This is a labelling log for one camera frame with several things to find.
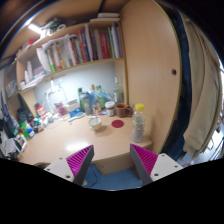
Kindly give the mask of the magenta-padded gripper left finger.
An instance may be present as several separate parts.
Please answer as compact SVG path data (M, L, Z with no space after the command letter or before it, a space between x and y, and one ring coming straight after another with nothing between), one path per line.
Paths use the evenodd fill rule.
M90 145L67 158L55 160L45 168L45 171L82 186L93 157L94 146Z

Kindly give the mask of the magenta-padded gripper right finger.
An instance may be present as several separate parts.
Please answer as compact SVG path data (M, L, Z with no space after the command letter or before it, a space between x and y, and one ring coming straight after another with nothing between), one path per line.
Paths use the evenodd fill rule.
M165 153L156 155L134 144L130 145L130 156L143 185L148 185L182 169L181 165Z

